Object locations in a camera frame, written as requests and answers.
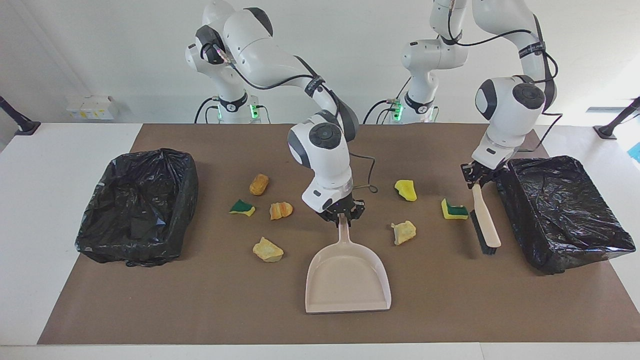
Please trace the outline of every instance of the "plastic bag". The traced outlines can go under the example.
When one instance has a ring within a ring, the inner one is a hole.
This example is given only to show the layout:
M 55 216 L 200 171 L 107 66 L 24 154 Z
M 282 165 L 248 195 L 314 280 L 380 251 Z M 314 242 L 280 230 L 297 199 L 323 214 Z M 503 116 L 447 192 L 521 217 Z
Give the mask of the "plastic bag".
M 576 159 L 511 160 L 497 182 L 525 257 L 545 274 L 636 250 Z
M 121 155 L 93 191 L 76 249 L 99 263 L 162 265 L 180 256 L 197 200 L 190 154 L 159 149 Z

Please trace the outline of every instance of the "sponge piece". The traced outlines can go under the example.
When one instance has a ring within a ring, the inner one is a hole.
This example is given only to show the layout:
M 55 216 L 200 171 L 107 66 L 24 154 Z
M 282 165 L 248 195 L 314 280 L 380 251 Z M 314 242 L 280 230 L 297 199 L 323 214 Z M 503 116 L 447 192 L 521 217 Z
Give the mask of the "sponge piece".
M 391 227 L 393 228 L 394 236 L 396 237 L 396 240 L 394 241 L 396 246 L 415 237 L 415 225 L 413 225 L 409 220 L 397 225 L 391 223 Z
M 447 220 L 466 220 L 469 218 L 469 212 L 464 206 L 451 206 L 447 199 L 442 200 L 442 214 Z
M 233 205 L 233 207 L 231 207 L 231 210 L 229 210 L 230 214 L 245 214 L 248 217 L 253 215 L 254 212 L 255 212 L 255 207 L 251 204 L 247 204 L 242 200 L 238 200 Z
M 404 197 L 405 200 L 418 200 L 418 195 L 416 195 L 415 189 L 413 188 L 413 180 L 398 180 L 396 181 L 395 188 L 400 196 Z
M 284 255 L 284 251 L 281 248 L 264 237 L 253 246 L 253 253 L 258 255 L 258 258 L 261 258 L 265 263 L 280 261 Z
M 249 192 L 255 196 L 261 196 L 266 190 L 269 184 L 269 177 L 264 174 L 258 174 L 251 185 L 249 185 Z
M 293 213 L 293 206 L 288 202 L 276 202 L 271 204 L 269 208 L 269 215 L 271 215 L 272 220 L 288 217 L 291 213 Z

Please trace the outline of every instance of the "brush handle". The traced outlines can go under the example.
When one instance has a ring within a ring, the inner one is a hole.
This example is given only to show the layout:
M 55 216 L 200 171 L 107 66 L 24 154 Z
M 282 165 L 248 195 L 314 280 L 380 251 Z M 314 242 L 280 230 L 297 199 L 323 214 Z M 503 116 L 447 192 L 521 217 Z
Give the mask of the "brush handle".
M 502 243 L 500 242 L 498 232 L 495 230 L 495 225 L 493 224 L 493 219 L 491 219 L 489 209 L 484 203 L 480 184 L 475 184 L 472 191 L 474 194 L 474 209 L 476 211 L 476 217 L 478 219 L 482 235 L 484 236 L 484 240 L 489 247 L 500 247 Z

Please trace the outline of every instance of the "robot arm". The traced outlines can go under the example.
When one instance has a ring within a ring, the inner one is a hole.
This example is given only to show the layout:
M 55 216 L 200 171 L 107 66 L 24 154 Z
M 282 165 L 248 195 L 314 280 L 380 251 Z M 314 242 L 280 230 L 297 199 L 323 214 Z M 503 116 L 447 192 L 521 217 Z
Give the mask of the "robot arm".
M 220 120 L 226 123 L 246 124 L 249 122 L 248 119 L 252 119 L 252 122 L 259 120 L 259 114 L 254 107 L 258 103 L 257 97 L 251 96 L 244 89 L 242 79 L 232 69 L 215 61 L 208 62 L 200 54 L 202 44 L 216 38 L 213 28 L 224 24 L 234 12 L 228 3 L 207 5 L 202 16 L 203 26 L 196 32 L 196 43 L 187 47 L 185 57 L 193 70 L 209 76 L 216 84 L 218 97 L 215 99 L 220 102 Z
M 358 130 L 353 110 L 302 59 L 276 45 L 271 22 L 262 10 L 231 11 L 222 0 L 214 4 L 225 9 L 225 16 L 210 23 L 215 28 L 209 26 L 211 30 L 207 31 L 212 36 L 202 43 L 200 57 L 207 63 L 231 67 L 260 90 L 280 85 L 304 89 L 322 111 L 289 131 L 289 149 L 294 159 L 315 173 L 302 199 L 325 220 L 336 224 L 340 213 L 349 223 L 360 217 L 364 203 L 351 196 L 353 180 L 347 147 Z
M 451 30 L 460 34 L 454 41 L 449 35 L 449 10 L 451 9 Z M 402 53 L 402 64 L 409 70 L 412 83 L 409 91 L 402 94 L 404 108 L 397 119 L 390 124 L 424 122 L 433 106 L 438 90 L 438 78 L 433 70 L 455 69 L 467 62 L 466 47 L 456 46 L 462 38 L 462 22 L 467 12 L 467 0 L 436 0 L 431 11 L 431 28 L 438 33 L 434 40 L 417 40 L 407 44 Z
M 497 176 L 556 98 L 540 24 L 524 0 L 473 0 L 473 13 L 489 33 L 528 32 L 504 36 L 517 46 L 525 75 L 489 79 L 476 93 L 476 107 L 490 125 L 472 155 L 474 161 L 463 166 L 470 187 Z

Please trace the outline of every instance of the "dustpan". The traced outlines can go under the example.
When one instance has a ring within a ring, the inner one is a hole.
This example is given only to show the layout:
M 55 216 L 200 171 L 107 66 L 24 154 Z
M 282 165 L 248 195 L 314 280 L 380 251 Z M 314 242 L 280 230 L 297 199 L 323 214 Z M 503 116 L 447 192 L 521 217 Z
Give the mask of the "dustpan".
M 339 215 L 338 242 L 320 250 L 307 273 L 307 313 L 382 311 L 391 307 L 391 289 L 382 260 L 349 239 L 349 225 Z

